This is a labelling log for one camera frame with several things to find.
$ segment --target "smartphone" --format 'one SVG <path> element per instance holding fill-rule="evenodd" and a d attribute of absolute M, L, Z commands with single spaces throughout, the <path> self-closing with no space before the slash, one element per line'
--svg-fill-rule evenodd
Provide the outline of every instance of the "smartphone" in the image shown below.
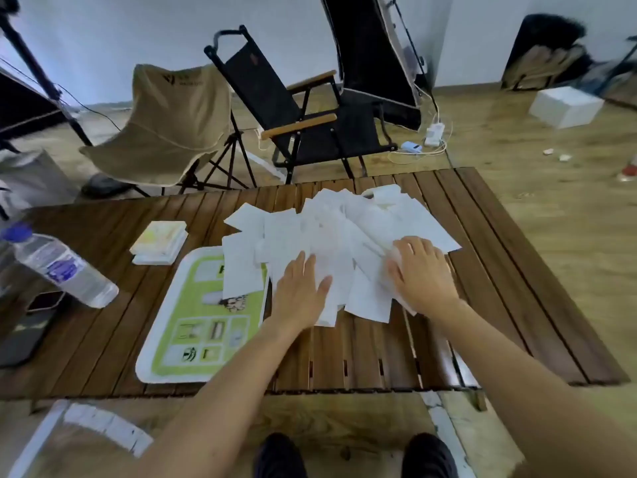
<path fill-rule="evenodd" d="M 67 294 L 59 290 L 35 296 L 13 330 L 0 342 L 0 368 L 18 366 L 31 358 L 67 299 Z"/>

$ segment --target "person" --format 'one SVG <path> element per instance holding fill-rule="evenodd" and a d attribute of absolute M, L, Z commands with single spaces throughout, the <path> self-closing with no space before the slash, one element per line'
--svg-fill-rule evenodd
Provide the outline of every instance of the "person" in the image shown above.
<path fill-rule="evenodd" d="M 637 470 L 631 439 L 565 382 L 491 327 L 458 297 L 439 249 L 408 236 L 387 260 L 396 290 L 426 315 L 470 367 L 537 477 L 628 477 Z M 131 468 L 131 476 L 221 478 L 239 453 L 267 385 L 299 333 L 314 325 L 331 285 L 318 287 L 315 257 L 300 253 L 278 282 L 272 314 L 168 425 Z M 303 460 L 281 434 L 266 439 L 257 477 L 304 477 Z M 431 435 L 409 443 L 404 478 L 455 477 L 449 450 Z"/>

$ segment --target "brown slatted table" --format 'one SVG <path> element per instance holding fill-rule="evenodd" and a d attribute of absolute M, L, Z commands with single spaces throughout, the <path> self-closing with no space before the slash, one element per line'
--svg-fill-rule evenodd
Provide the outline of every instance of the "brown slatted table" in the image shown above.
<path fill-rule="evenodd" d="M 52 325 L 34 358 L 0 370 L 0 398 L 109 398 L 194 394 L 200 384 L 146 385 L 135 376 L 141 345 L 181 258 L 221 244 L 223 223 L 244 202 L 266 211 L 296 208 L 321 188 L 360 193 L 397 183 L 462 245 L 449 255 L 459 292 L 509 339 L 573 385 L 628 377 L 521 230 L 473 168 L 106 201 L 39 208 L 36 231 L 66 241 L 120 288 L 102 310 L 74 304 Z M 188 239 L 172 266 L 135 266 L 128 248 L 151 220 L 183 220 Z M 0 334 L 48 284 L 19 266 L 5 279 L 26 290 L 0 301 Z M 462 358 L 429 321 L 394 302 L 388 324 L 344 311 L 336 327 L 301 333 L 270 383 L 271 393 L 478 389 Z"/>

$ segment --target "forearm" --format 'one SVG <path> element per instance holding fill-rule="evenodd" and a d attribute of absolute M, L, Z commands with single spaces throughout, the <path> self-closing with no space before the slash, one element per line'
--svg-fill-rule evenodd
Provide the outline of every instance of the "forearm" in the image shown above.
<path fill-rule="evenodd" d="M 154 478 L 225 476 L 270 379 L 295 337 L 295 332 L 277 325 L 274 319 L 264 321 L 257 335 L 185 405 L 148 448 L 137 463 L 137 471 Z"/>
<path fill-rule="evenodd" d="M 453 303 L 432 320 L 468 364 L 537 474 L 633 475 L 634 444 L 623 430 L 466 303 Z"/>

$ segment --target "white cube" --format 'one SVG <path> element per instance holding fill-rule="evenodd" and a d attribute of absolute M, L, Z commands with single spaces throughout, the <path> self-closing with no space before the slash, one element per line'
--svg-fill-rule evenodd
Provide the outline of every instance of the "white cube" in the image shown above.
<path fill-rule="evenodd" d="M 537 93 L 529 114 L 561 129 L 590 123 L 602 105 L 601 98 L 573 87 L 547 88 Z"/>

